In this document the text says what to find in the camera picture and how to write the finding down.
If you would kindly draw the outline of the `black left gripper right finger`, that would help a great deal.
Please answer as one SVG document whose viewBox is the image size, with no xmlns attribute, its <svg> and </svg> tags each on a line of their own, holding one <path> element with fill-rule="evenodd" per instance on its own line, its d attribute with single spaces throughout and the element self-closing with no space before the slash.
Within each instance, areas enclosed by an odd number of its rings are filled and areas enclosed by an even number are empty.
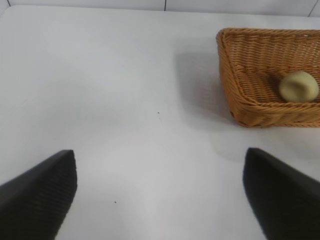
<svg viewBox="0 0 320 240">
<path fill-rule="evenodd" d="M 243 186 L 268 240 L 320 238 L 320 183 L 268 152 L 250 147 Z"/>
</svg>

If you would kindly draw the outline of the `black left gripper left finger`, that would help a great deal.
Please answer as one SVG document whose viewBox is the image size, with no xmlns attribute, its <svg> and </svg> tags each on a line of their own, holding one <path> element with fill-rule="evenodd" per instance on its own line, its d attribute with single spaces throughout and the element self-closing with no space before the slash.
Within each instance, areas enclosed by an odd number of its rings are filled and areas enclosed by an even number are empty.
<svg viewBox="0 0 320 240">
<path fill-rule="evenodd" d="M 53 240 L 77 191 L 73 150 L 61 150 L 0 186 L 0 238 Z"/>
</svg>

